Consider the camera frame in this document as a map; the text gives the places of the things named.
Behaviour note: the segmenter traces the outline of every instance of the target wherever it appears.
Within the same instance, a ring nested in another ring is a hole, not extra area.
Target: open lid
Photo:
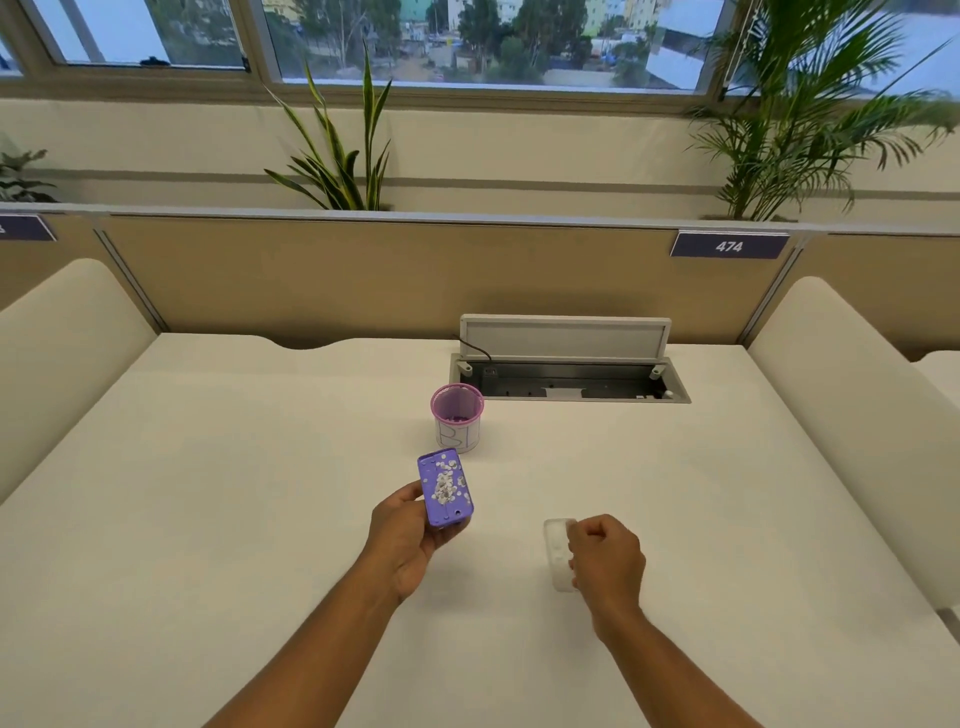
[[[500,361],[660,361],[669,334],[670,319],[476,313],[460,317],[460,338]],[[463,342],[460,355],[486,358]]]

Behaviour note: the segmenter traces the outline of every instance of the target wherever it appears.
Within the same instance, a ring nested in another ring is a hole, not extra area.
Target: desk partition
[[[790,286],[805,276],[829,283],[910,358],[960,349],[960,237],[815,236],[797,257],[753,335]]]
[[[0,241],[0,310],[40,285],[72,260],[93,258],[106,265],[123,285],[140,313],[156,328],[146,305],[123,275],[83,214],[45,214],[44,221],[56,236],[54,241]]]
[[[902,352],[960,348],[960,230],[322,210],[0,204],[55,243],[0,242],[0,307],[77,257],[158,330],[314,347],[442,337],[463,313],[667,316],[749,344],[797,279],[826,280]],[[776,260],[671,257],[677,230],[786,232]]]
[[[669,316],[673,341],[732,344],[781,266],[670,257],[676,229],[124,216],[104,225],[171,330],[293,346],[450,338],[463,313]]]

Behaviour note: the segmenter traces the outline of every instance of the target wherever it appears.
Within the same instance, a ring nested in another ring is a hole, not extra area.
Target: purple box lid
[[[473,514],[473,499],[467,487],[460,454],[441,449],[417,458],[426,518],[435,528],[465,521]]]

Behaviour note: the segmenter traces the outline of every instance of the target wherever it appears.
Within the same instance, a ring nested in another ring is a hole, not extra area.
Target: number sign
[[[789,232],[680,231],[670,255],[775,260],[789,239]]]
[[[39,215],[0,214],[0,240],[56,240]]]

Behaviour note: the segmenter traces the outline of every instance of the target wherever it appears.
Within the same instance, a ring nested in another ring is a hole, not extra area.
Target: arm
[[[636,536],[612,516],[571,522],[567,535],[573,586],[651,727],[759,728],[643,615],[646,559]]]
[[[420,584],[433,552],[467,525],[429,528],[421,495],[420,482],[410,483],[373,509],[356,563],[207,728],[336,724],[394,610]]]

